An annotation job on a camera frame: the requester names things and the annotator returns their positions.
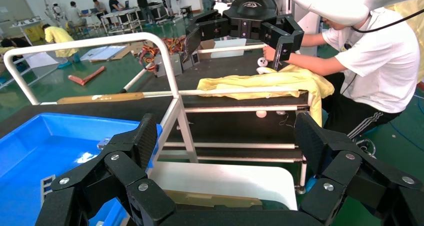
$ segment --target hand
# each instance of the hand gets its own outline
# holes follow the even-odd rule
[[[276,50],[274,50],[272,47],[270,47],[269,45],[265,46],[263,48],[263,56],[265,57],[265,59],[267,61],[274,61],[274,56],[275,56],[275,52]]]

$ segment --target hair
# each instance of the hair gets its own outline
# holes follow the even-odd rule
[[[2,47],[11,47],[11,46],[13,46],[13,43],[12,43],[12,41],[10,40],[10,39],[3,39],[2,41],[1,41],[2,43],[1,43],[1,46]]]
[[[51,25],[49,25],[49,24],[45,24],[45,25],[43,25],[42,26],[42,30],[45,30],[47,27],[50,27]]]

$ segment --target black pants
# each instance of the black pants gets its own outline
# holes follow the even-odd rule
[[[378,125],[388,123],[401,114],[385,113],[341,95],[341,87],[345,80],[343,73],[328,75],[325,78],[333,84],[334,94],[322,99],[322,108],[328,113],[324,129],[345,133],[353,139]]]
[[[102,18],[101,18],[101,16],[102,15],[107,15],[107,10],[105,10],[104,12],[103,12],[103,14],[96,14],[96,16],[97,16],[97,18],[100,20],[100,22],[102,22]],[[107,18],[107,20],[109,21],[109,24],[111,24],[112,25],[112,21],[111,21],[111,18],[110,17],[108,17]]]

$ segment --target white stripe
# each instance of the white stripe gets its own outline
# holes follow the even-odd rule
[[[365,120],[363,120],[354,130],[352,130],[347,136],[349,138],[354,138],[359,132],[361,132],[363,129],[365,129],[368,125],[370,125],[372,122],[376,122],[380,116],[382,116],[383,113],[376,112],[374,113],[374,116],[368,117]]]
[[[352,133],[354,133],[359,127],[361,127],[363,124],[365,124],[369,119],[374,118],[376,115],[378,114],[378,112],[374,113],[373,116],[365,118],[362,122],[360,122],[356,128],[354,128],[350,133],[347,134],[347,136],[351,135]]]
[[[372,122],[376,122],[380,116],[382,116],[383,113],[379,112],[377,114],[374,114],[373,117],[370,117],[367,119],[367,121],[365,123],[363,123],[359,128],[357,128],[357,130],[355,130],[354,132],[350,132],[349,133],[349,138],[353,139],[357,134],[359,134],[363,129],[365,129],[367,126],[369,126]]]

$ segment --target white ball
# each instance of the white ball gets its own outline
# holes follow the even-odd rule
[[[267,116],[267,112],[264,110],[258,110],[256,112],[256,116],[258,116],[259,118],[264,118],[265,116]]]
[[[260,67],[266,67],[268,65],[268,61],[264,57],[259,58],[257,62],[257,65]]]

